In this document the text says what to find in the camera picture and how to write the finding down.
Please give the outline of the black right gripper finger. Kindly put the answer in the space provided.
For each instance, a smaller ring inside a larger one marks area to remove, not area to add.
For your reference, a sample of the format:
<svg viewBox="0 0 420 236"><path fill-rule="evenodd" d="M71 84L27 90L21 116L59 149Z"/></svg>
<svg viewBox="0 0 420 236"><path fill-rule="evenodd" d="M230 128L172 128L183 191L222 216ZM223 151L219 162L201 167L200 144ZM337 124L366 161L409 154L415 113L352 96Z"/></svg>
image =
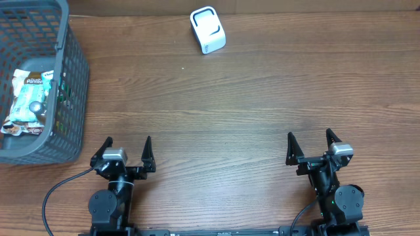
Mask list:
<svg viewBox="0 0 420 236"><path fill-rule="evenodd" d="M342 142L342 140L338 138L338 136L330 128L326 129L325 134L326 134L328 147L330 147L334 143Z"/></svg>
<svg viewBox="0 0 420 236"><path fill-rule="evenodd" d="M292 132L287 134L287 155L286 165L298 165L300 159L305 157L300 145L297 142L296 137Z"/></svg>

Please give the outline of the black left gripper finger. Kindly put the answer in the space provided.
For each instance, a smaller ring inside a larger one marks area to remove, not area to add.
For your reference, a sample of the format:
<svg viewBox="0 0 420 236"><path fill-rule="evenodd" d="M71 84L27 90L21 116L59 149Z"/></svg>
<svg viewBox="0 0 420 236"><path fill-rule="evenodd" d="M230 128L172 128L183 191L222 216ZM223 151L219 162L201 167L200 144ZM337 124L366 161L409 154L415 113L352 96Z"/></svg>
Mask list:
<svg viewBox="0 0 420 236"><path fill-rule="evenodd" d="M156 162L152 151L152 138L148 136L142 152L141 161L146 172L156 171Z"/></svg>
<svg viewBox="0 0 420 236"><path fill-rule="evenodd" d="M91 157L90 166L94 167L98 160L102 159L102 156L107 148L112 147L113 139L112 137L107 137L105 142L102 144L102 146L96 151L96 153Z"/></svg>

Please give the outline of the teal tissue pack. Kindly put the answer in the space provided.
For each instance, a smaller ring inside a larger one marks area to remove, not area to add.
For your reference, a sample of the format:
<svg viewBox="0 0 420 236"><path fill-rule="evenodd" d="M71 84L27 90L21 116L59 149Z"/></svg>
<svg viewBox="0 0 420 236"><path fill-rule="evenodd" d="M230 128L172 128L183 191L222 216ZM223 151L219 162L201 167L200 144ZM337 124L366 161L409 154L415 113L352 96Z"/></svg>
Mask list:
<svg viewBox="0 0 420 236"><path fill-rule="evenodd" d="M45 96L49 95L49 91L52 87L51 81L53 80L53 76L54 76L53 70L41 73L41 80L43 82L43 90L44 90Z"/></svg>

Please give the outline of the teal wafer packet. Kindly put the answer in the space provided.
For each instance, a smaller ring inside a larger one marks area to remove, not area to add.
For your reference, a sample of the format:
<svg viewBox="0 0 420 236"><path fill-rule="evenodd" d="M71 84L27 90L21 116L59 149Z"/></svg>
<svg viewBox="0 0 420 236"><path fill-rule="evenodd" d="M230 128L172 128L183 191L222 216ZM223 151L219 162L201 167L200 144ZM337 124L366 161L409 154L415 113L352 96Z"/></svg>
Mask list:
<svg viewBox="0 0 420 236"><path fill-rule="evenodd" d="M30 111L32 102L43 102L45 99L42 84L21 84L14 87L14 103L10 109L9 119L12 122L36 122L36 115Z"/></svg>

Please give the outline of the brown snack bag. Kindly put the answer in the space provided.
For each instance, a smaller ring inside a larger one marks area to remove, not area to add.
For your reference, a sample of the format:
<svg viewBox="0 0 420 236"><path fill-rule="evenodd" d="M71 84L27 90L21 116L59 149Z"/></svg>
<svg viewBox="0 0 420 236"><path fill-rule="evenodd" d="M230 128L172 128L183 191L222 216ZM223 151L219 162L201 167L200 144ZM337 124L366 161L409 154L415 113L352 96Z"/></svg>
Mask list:
<svg viewBox="0 0 420 236"><path fill-rule="evenodd" d="M16 69L14 71L13 79L12 79L12 85L13 85L13 94L14 94L14 87L16 85L21 84L42 84L43 82L41 80L41 73L42 72L34 72L34 71L25 71L21 69ZM47 108L47 98L45 97L44 101L42 103L45 104L45 107ZM3 134L10 134L13 136L20 136L22 134L34 134L39 135L43 132L44 126L39 121L36 122L12 122L9 119L9 115L6 117L5 122L3 123L3 126L1 127L1 132Z"/></svg>

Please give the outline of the yellow dish soap bottle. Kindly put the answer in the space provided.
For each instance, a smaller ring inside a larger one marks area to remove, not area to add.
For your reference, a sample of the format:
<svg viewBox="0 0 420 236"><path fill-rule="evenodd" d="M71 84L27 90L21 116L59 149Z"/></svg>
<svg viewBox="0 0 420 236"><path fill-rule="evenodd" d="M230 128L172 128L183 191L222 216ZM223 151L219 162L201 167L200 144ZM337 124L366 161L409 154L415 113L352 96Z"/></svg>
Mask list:
<svg viewBox="0 0 420 236"><path fill-rule="evenodd" d="M45 104L42 102L38 102L38 101L33 101L30 103L29 105L29 109L32 113L35 114L37 120L44 125L46 123L46 119L47 119L47 109L45 107Z"/></svg>

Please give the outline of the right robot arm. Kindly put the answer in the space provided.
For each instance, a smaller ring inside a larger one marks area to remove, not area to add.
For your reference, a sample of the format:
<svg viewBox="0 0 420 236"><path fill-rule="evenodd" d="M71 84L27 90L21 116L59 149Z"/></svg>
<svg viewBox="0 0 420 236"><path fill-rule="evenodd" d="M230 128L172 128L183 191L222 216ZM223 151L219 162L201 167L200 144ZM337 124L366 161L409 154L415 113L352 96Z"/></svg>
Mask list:
<svg viewBox="0 0 420 236"><path fill-rule="evenodd" d="M299 218L314 205L319 205L321 218L313 220L305 231L311 235L367 235L367 227L360 227L363 218L364 190L357 185L342 186L337 171L347 166L354 155L349 143L343 142L328 128L325 131L328 150L321 156L305 157L295 135L287 134L285 163L297 166L298 176L308 176L316 192L316 199L296 215L289 228L293 235Z"/></svg>

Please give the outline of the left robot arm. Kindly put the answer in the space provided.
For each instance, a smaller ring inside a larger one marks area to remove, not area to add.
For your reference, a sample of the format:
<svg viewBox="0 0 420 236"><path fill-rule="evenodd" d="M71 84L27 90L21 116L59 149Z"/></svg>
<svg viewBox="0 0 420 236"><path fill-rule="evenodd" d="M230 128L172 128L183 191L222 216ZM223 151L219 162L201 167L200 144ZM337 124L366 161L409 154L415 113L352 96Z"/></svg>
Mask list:
<svg viewBox="0 0 420 236"><path fill-rule="evenodd" d="M140 166L128 166L125 149L114 148L112 144L112 137L107 137L91 158L90 166L108 181L108 187L95 192L89 199L89 234L138 235L136 226L129 222L131 203L135 181L145 180L147 174L156 171L152 139L146 139Z"/></svg>

